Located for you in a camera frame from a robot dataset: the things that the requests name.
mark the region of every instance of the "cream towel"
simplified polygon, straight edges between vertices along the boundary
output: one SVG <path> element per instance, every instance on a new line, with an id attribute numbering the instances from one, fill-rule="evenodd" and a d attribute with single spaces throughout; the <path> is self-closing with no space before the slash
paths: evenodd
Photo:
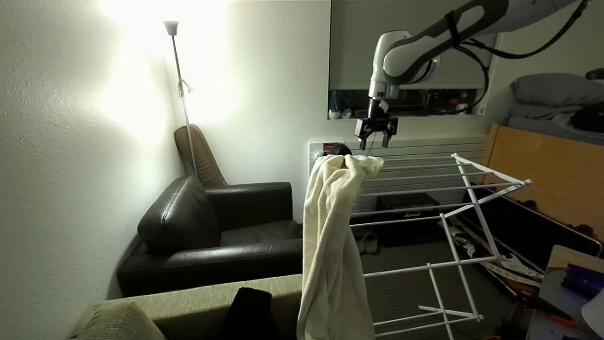
<path id="1" fill-rule="evenodd" d="M 383 165 L 376 157 L 328 155 L 313 167 L 304 202 L 298 340 L 375 339 L 349 221 L 361 183 Z"/>

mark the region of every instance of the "white radiator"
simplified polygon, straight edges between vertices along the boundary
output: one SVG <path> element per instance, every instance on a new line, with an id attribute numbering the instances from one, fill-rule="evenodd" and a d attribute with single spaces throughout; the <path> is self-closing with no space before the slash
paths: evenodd
<path id="1" fill-rule="evenodd" d="M 388 159 L 411 159 L 421 157 L 440 157 L 450 156 L 453 153 L 475 162 L 481 162 L 483 153 L 489 136 L 473 136 L 473 137 L 450 137 L 439 139 L 411 139 L 411 140 L 392 140 L 387 149 L 382 148 L 382 139 L 379 135 L 371 150 L 369 146 L 371 141 L 367 142 L 367 150 L 361 151 L 357 141 L 346 142 L 345 144 L 352 150 L 354 155 L 373 155 Z M 309 143 L 309 173 L 312 166 L 315 164 L 317 154 L 324 152 L 325 142 L 310 142 Z M 392 167 L 415 166 L 415 165 L 442 165 L 451 164 L 450 160 L 444 161 L 400 161 L 386 162 L 384 170 L 378 178 L 394 178 L 406 176 L 420 175 L 441 175 L 441 174 L 458 174 L 457 168 L 439 168 L 439 169 L 405 169 L 405 170 L 389 170 Z M 470 176 L 470 180 L 476 180 L 477 176 Z M 390 192 L 415 189 L 432 189 L 432 188 L 450 188 L 454 186 L 464 186 L 461 177 L 436 177 L 436 178 L 417 178 L 392 181 L 375 181 L 364 183 L 359 194 L 368 194 L 371 192 Z M 440 204 L 461 203 L 465 190 L 456 191 L 436 191 L 430 195 Z M 376 208 L 376 197 L 359 197 L 355 201 L 355 212 L 374 211 Z"/>

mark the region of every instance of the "drying rack rod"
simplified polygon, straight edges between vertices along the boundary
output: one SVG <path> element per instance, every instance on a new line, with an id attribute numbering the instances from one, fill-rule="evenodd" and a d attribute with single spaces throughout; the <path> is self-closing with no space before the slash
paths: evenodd
<path id="1" fill-rule="evenodd" d="M 418 327 L 411 327 L 411 328 L 407 328 L 407 329 L 395 330 L 395 331 L 391 331 L 391 332 L 377 333 L 376 338 L 382 338 L 385 336 L 401 334 L 401 333 L 406 333 L 406 332 L 411 332 L 411 331 L 415 331 L 415 330 L 427 329 L 430 327 L 437 327 L 437 326 L 443 325 L 447 329 L 447 334 L 449 336 L 449 339 L 454 340 L 453 333 L 452 333 L 451 326 L 450 326 L 451 324 L 456 324 L 458 322 L 472 321 L 472 320 L 476 320 L 477 322 L 480 322 L 482 319 L 484 319 L 484 316 L 479 314 L 478 310 L 476 308 L 476 303 L 474 301 L 474 297 L 472 296 L 472 291 L 467 283 L 466 275 L 463 271 L 463 266 L 466 264 L 477 264 L 477 263 L 501 260 L 501 255 L 499 254 L 499 252 L 497 250 L 495 240 L 494 240 L 493 236 L 491 235 L 491 232 L 489 230 L 489 226 L 486 223 L 486 220 L 484 219 L 484 215 L 480 208 L 480 205 L 483 203 L 486 203 L 488 201 L 491 201 L 497 197 L 505 195 L 509 192 L 512 192 L 514 190 L 518 190 L 527 185 L 530 185 L 530 184 L 532 184 L 532 181 L 531 180 L 526 180 L 526 181 L 518 180 L 516 178 L 505 175 L 496 170 L 490 169 L 486 166 L 483 166 L 478 163 L 472 162 L 470 160 L 464 159 L 463 157 L 460 157 L 457 154 L 453 154 L 450 157 L 420 157 L 420 158 L 408 158 L 408 159 L 389 159 L 389 160 L 387 160 L 387 162 L 419 161 L 419 160 L 423 160 L 423 161 L 453 160 L 455 163 L 442 164 L 442 165 L 421 165 L 421 166 L 414 165 L 414 166 L 400 166 L 400 167 L 397 166 L 397 167 L 392 167 L 392 168 L 385 168 L 385 170 L 393 171 L 393 170 L 457 168 L 459 173 L 444 174 L 444 175 L 420 175 L 420 176 L 407 176 L 407 177 L 379 178 L 379 179 L 369 180 L 369 182 L 407 180 L 407 179 L 418 179 L 418 178 L 461 177 L 461 179 L 463 180 L 464 186 L 434 188 L 434 189 L 429 188 L 429 189 L 419 189 L 419 190 L 403 190 L 403 191 L 394 191 L 394 192 L 372 192 L 372 193 L 358 195 L 358 197 L 377 197 L 377 196 L 384 196 L 384 195 L 401 195 L 401 194 L 416 194 L 416 193 L 424 193 L 424 192 L 466 190 L 468 192 L 468 195 L 470 196 L 470 199 L 472 202 L 471 203 L 459 203 L 459 204 L 445 204 L 445 205 L 441 205 L 441 206 L 426 206 L 426 207 L 418 207 L 418 208 L 393 209 L 393 210 L 389 210 L 389 211 L 357 212 L 357 213 L 352 214 L 352 216 L 353 217 L 369 216 L 369 215 L 377 215 L 377 214 L 392 214 L 392 213 L 396 213 L 396 212 L 411 212 L 411 211 L 415 212 L 415 211 L 427 211 L 427 210 L 433 210 L 433 209 L 456 208 L 455 210 L 447 212 L 446 214 L 440 213 L 438 216 L 406 218 L 406 219 L 400 219 L 400 220 L 379 221 L 379 222 L 371 222 L 371 223 L 359 223 L 359 224 L 353 224 L 350 227 L 355 228 L 355 227 L 367 227 L 367 226 L 377 226 L 377 225 L 385 225 L 385 224 L 399 224 L 399 223 L 409 222 L 409 221 L 426 221 L 426 220 L 439 220 L 440 221 L 440 225 L 443 228 L 443 230 L 447 236 L 447 241 L 449 243 L 449 247 L 451 248 L 451 252 L 453 254 L 453 259 L 454 259 L 453 261 L 441 262 L 441 263 L 426 263 L 424 266 L 394 269 L 394 270 L 385 270 L 385 271 L 381 271 L 381 272 L 367 273 L 364 276 L 365 276 L 365 279 L 367 280 L 367 279 L 380 278 L 380 277 L 383 277 L 386 275 L 400 275 L 403 273 L 427 270 L 430 275 L 430 279 L 432 281 L 432 285 L 434 288 L 434 293 L 436 294 L 436 298 L 437 298 L 437 301 L 439 304 L 438 307 L 418 306 L 418 308 L 420 310 L 423 310 L 424 312 L 428 312 L 428 313 L 414 315 L 414 316 L 407 316 L 405 318 L 399 318 L 399 319 L 394 319 L 394 320 L 376 322 L 373 324 L 374 327 L 380 327 L 380 326 L 387 325 L 387 324 L 404 322 L 404 321 L 408 321 L 408 320 L 412 320 L 412 319 L 425 318 L 427 316 L 435 316 L 435 315 L 443 316 L 442 322 L 422 325 L 422 326 L 418 326 Z M 466 168 L 468 168 L 468 167 L 473 167 L 473 168 L 477 169 L 478 172 L 466 172 Z M 497 184 L 489 184 L 489 185 L 472 185 L 470 182 L 469 176 L 475 176 L 475 175 L 494 175 L 506 182 L 497 183 Z M 476 195 L 474 194 L 474 189 L 479 189 L 479 188 L 504 188 L 504 189 L 502 189 L 498 192 L 495 192 L 491 195 L 488 195 L 487 197 L 477 199 Z M 457 255 L 457 251 L 455 250 L 455 244 L 453 242 L 451 234 L 449 233 L 449 226 L 447 224 L 446 219 L 448 217 L 451 217 L 453 215 L 459 214 L 460 212 L 463 212 L 465 210 L 472 209 L 472 208 L 474 208 L 476 210 L 481 227 L 484 231 L 484 234 L 487 238 L 487 242 L 489 243 L 489 247 L 491 249 L 491 253 L 493 255 L 488 256 L 488 257 L 482 257 L 482 258 L 471 258 L 469 260 L 461 260 L 461 259 L 459 259 L 459 256 Z M 470 304 L 471 312 L 461 312 L 461 311 L 456 311 L 456 310 L 445 309 L 443 300 L 440 296 L 439 287 L 438 287 L 436 278 L 434 276 L 434 270 L 440 269 L 440 268 L 445 268 L 445 267 L 457 267 L 457 270 L 459 271 L 459 275 L 461 277 L 461 282 L 463 284 L 463 288 L 466 292 L 467 300 Z"/>

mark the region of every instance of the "lamp pole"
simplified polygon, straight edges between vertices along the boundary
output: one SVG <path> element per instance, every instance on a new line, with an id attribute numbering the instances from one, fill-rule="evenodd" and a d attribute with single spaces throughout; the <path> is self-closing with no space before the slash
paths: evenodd
<path id="1" fill-rule="evenodd" d="M 184 86 L 187 86 L 188 92 L 191 92 L 191 87 L 187 84 L 187 82 L 181 76 L 181 64 L 178 62 L 178 52 L 176 51 L 176 40 L 174 37 L 176 36 L 176 32 L 178 30 L 178 21 L 164 21 L 165 30 L 168 32 L 168 35 L 172 37 L 172 47 L 174 48 L 174 58 L 176 59 L 176 72 L 178 73 L 178 96 L 181 98 L 182 102 L 182 110 L 185 114 L 185 123 L 187 124 L 187 137 L 189 140 L 189 148 L 191 148 L 191 162 L 193 164 L 193 170 L 195 172 L 195 176 L 198 176 L 197 173 L 197 164 L 195 163 L 195 153 L 193 152 L 193 141 L 191 140 L 191 126 L 188 121 L 188 112 L 187 112 L 187 99 L 185 98 Z"/>

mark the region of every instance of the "wooden bed frame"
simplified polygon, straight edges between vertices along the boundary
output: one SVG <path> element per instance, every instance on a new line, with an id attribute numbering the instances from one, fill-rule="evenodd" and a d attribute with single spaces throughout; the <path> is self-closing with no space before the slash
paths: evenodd
<path id="1" fill-rule="evenodd" d="M 604 238 L 604 146 L 493 124 L 483 165 L 533 180 L 510 198 L 534 200 L 540 213 Z M 491 175 L 479 181 L 497 183 Z"/>

